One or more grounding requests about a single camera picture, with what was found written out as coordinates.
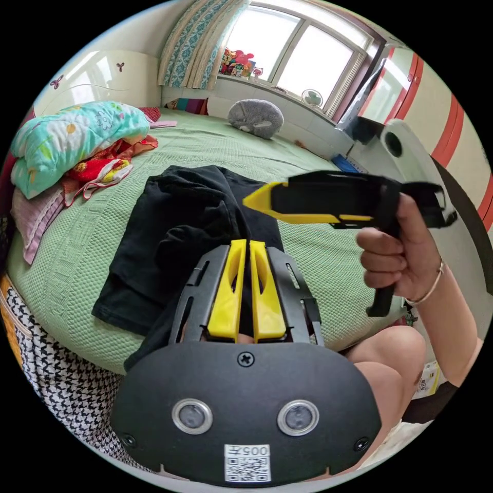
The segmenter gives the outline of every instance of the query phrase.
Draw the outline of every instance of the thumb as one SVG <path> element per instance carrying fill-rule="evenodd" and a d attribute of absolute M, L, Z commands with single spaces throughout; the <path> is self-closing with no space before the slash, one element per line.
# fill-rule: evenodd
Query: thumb
<path fill-rule="evenodd" d="M 402 234 L 408 241 L 422 243 L 429 238 L 430 232 L 413 198 L 401 194 L 396 216 L 401 226 Z"/>

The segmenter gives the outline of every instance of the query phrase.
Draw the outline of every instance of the hand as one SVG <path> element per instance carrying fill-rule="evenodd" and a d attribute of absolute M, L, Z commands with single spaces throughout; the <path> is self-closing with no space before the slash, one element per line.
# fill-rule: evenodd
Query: hand
<path fill-rule="evenodd" d="M 377 289 L 395 283 L 397 296 L 417 301 L 428 293 L 437 278 L 440 253 L 411 197 L 401 194 L 396 216 L 401 226 L 399 240 L 371 227 L 364 228 L 356 237 L 358 246 L 364 250 L 361 264 L 366 270 L 365 284 Z"/>

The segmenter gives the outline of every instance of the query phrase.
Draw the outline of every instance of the gray stuffed toy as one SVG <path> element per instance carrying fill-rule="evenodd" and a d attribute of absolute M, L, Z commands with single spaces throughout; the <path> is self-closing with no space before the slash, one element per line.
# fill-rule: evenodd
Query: gray stuffed toy
<path fill-rule="evenodd" d="M 233 127 L 263 139 L 273 137 L 284 123 L 281 110 L 263 99 L 236 102 L 230 108 L 227 119 Z"/>

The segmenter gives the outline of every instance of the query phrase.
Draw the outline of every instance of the black screw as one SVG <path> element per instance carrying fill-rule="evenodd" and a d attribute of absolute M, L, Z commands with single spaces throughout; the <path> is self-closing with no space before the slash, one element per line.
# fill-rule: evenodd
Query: black screw
<path fill-rule="evenodd" d="M 243 366 L 244 368 L 251 366 L 254 363 L 254 361 L 255 358 L 252 353 L 243 352 L 240 353 L 238 356 L 238 364 L 240 366 Z"/>
<path fill-rule="evenodd" d="M 368 446 L 370 445 L 370 439 L 363 437 L 360 438 L 355 444 L 354 444 L 354 451 L 355 452 L 363 452 L 363 450 L 366 450 Z"/>
<path fill-rule="evenodd" d="M 137 446 L 137 441 L 132 435 L 128 435 L 128 434 L 123 435 L 122 442 L 124 445 L 130 448 L 135 448 Z"/>

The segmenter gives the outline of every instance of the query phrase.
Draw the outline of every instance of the green bedspread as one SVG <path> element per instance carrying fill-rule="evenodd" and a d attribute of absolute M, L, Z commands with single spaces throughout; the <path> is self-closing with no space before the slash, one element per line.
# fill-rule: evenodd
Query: green bedspread
<path fill-rule="evenodd" d="M 158 149 L 135 157 L 134 169 L 120 184 L 95 193 L 88 202 L 78 198 L 62 211 L 43 236 L 31 267 L 23 260 L 19 233 L 8 259 L 8 274 L 42 327 L 79 356 L 122 374 L 124 360 L 142 338 L 99 321 L 91 310 L 149 176 L 170 165 L 217 165 L 267 182 L 336 169 L 284 139 L 264 141 L 224 120 L 165 109 L 162 119 L 177 120 L 178 126 L 153 130 Z M 363 284 L 355 231 L 320 224 L 279 227 L 286 252 L 318 300 L 327 347 L 344 349 L 400 317 L 400 298 L 385 319 L 366 316 L 373 291 Z"/>

